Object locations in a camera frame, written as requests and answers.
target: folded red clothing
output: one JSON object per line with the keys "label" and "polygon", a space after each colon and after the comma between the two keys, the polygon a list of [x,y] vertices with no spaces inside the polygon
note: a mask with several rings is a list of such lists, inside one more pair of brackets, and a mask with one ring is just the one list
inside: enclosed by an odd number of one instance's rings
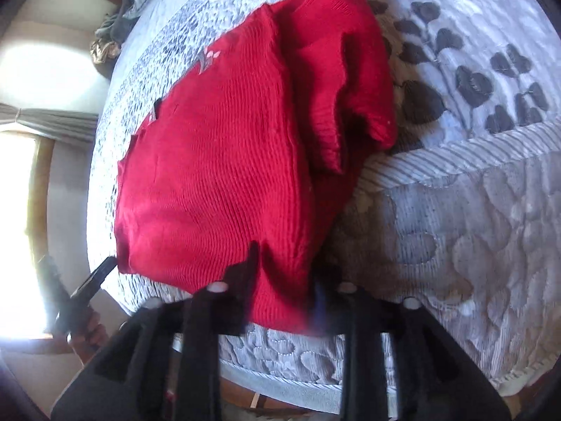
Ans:
{"label": "folded red clothing", "polygon": [[263,5],[132,137],[119,163],[119,269],[195,292],[258,241],[251,320],[303,332],[311,260],[365,158],[396,135],[366,0]]}

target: bright window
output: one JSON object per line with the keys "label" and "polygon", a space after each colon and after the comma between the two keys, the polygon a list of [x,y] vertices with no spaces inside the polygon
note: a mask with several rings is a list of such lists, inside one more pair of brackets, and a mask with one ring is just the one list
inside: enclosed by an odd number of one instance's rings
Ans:
{"label": "bright window", "polygon": [[37,337],[46,326],[27,210],[37,141],[0,133],[0,336]]}

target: gray curtain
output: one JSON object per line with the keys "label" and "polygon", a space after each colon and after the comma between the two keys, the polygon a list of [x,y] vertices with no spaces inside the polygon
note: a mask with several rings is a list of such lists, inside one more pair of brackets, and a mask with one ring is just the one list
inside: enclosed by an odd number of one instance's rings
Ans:
{"label": "gray curtain", "polygon": [[19,129],[55,141],[88,147],[95,141],[97,115],[84,112],[19,109],[0,103],[0,131]]}

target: pile of clothes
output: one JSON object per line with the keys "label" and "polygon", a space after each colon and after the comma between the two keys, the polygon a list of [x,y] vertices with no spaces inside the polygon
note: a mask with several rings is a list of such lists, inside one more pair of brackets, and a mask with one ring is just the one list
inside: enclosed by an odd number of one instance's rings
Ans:
{"label": "pile of clothes", "polygon": [[396,141],[366,0],[263,5],[154,104],[119,163],[119,269],[189,292],[261,247],[251,320],[304,332],[312,259]]}

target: bed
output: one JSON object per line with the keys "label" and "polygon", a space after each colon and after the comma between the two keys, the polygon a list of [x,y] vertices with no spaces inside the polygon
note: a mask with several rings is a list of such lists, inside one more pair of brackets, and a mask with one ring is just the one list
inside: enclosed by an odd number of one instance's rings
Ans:
{"label": "bed", "polygon": [[[88,252],[115,253],[117,161],[154,101],[263,2],[150,0],[99,120]],[[561,351],[561,40],[536,0],[369,0],[392,69],[399,140],[368,159],[322,258],[378,298],[416,296],[502,395]],[[188,294],[137,275],[104,288],[128,312]],[[338,413],[343,337],[252,325],[221,337],[222,374]],[[391,348],[388,398],[395,413]]]}

